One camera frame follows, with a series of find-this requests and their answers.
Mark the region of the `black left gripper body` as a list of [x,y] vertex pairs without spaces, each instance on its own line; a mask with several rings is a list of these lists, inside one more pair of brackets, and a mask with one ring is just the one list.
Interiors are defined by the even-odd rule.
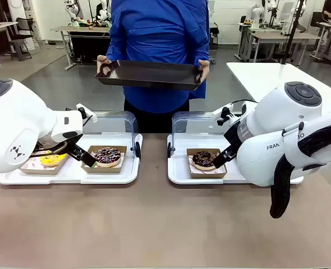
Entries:
[[82,161],[85,151],[73,142],[68,142],[66,146],[66,154],[70,155],[77,161]]

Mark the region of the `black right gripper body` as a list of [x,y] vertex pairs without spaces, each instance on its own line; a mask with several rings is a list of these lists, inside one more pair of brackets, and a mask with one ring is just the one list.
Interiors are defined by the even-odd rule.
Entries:
[[238,136],[238,126],[240,120],[234,122],[225,132],[224,137],[229,142],[229,146],[223,151],[224,157],[235,157],[242,142]]

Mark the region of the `person left hand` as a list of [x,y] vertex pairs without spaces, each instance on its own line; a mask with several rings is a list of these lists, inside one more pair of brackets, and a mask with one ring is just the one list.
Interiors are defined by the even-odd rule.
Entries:
[[200,82],[203,83],[210,72],[210,62],[208,60],[199,59],[198,64],[199,64],[199,69],[202,72],[200,77]]

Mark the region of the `person right hand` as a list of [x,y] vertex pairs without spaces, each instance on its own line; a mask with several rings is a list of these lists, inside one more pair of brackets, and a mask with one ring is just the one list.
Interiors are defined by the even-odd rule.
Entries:
[[105,55],[98,55],[96,59],[96,66],[97,66],[97,73],[100,73],[101,71],[106,75],[110,69],[108,66],[104,66],[102,68],[103,64],[111,64],[112,61],[110,61]]

